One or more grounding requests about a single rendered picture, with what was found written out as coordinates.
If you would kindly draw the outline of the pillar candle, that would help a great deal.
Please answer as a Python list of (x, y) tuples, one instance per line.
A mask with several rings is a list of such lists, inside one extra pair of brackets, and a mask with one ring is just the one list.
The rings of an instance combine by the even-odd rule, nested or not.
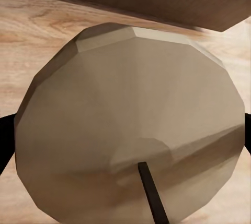
[(14, 140), (17, 175), (60, 224), (178, 224), (231, 178), (245, 103), (188, 36), (107, 22), (34, 76)]

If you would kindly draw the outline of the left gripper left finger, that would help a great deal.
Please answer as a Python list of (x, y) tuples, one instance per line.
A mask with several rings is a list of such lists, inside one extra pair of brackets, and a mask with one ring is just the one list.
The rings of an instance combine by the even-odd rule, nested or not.
[(0, 175), (15, 152), (14, 118), (16, 114), (0, 118)]

